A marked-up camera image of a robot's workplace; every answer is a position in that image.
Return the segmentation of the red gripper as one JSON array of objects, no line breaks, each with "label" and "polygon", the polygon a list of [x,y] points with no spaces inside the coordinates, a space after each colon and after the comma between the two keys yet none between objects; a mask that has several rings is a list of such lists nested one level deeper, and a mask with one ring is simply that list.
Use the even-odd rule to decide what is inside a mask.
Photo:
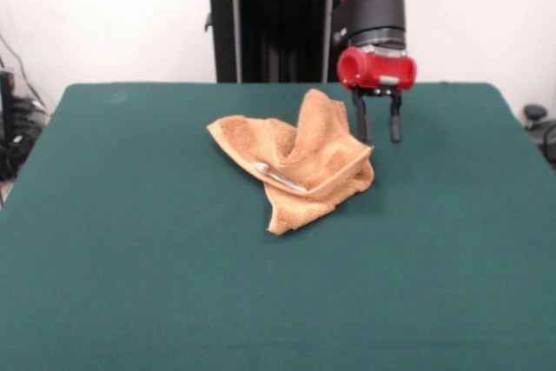
[{"label": "red gripper", "polygon": [[[412,57],[405,55],[387,55],[376,50],[366,52],[349,47],[344,50],[337,63],[340,83],[352,89],[352,101],[356,113],[356,136],[361,142],[371,142],[372,135],[367,119],[365,94],[360,89],[378,89],[381,87],[397,90],[409,90],[414,86],[417,64]],[[391,95],[390,137],[391,142],[402,140],[400,108],[401,93]]]}]

